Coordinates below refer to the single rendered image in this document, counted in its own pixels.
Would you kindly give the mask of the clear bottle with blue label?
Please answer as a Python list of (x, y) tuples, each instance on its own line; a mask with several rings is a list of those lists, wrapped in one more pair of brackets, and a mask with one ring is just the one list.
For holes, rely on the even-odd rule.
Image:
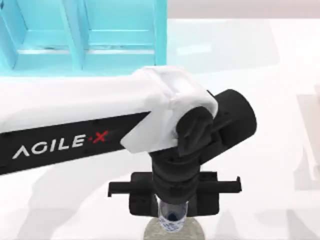
[(159, 224), (167, 233), (177, 233), (185, 225), (188, 215), (189, 201), (170, 204), (157, 198), (157, 217)]

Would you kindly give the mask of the grey round coaster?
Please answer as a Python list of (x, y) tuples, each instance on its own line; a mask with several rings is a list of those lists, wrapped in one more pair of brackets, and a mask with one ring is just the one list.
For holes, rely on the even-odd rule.
[(206, 240), (200, 223), (195, 218), (187, 218), (183, 228), (174, 233), (165, 231), (158, 218), (152, 218), (146, 225), (143, 240)]

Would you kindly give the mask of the light blue rack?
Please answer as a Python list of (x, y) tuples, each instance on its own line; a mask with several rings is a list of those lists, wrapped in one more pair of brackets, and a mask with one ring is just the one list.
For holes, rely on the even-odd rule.
[(87, 77), (167, 63), (168, 0), (0, 0), (0, 77)]

